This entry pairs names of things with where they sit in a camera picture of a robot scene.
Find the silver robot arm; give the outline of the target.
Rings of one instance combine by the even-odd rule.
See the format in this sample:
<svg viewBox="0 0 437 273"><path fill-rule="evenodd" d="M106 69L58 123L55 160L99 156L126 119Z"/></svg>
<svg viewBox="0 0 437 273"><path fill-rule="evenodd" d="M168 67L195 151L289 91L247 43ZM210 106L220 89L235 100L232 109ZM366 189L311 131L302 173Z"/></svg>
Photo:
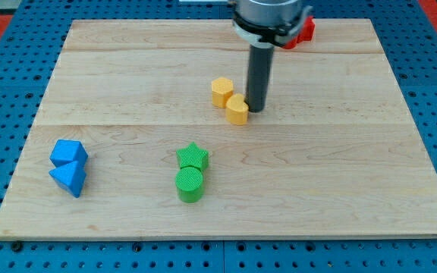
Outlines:
<svg viewBox="0 0 437 273"><path fill-rule="evenodd" d="M302 0L237 0L232 24L251 46L284 47L300 34L312 9Z"/></svg>

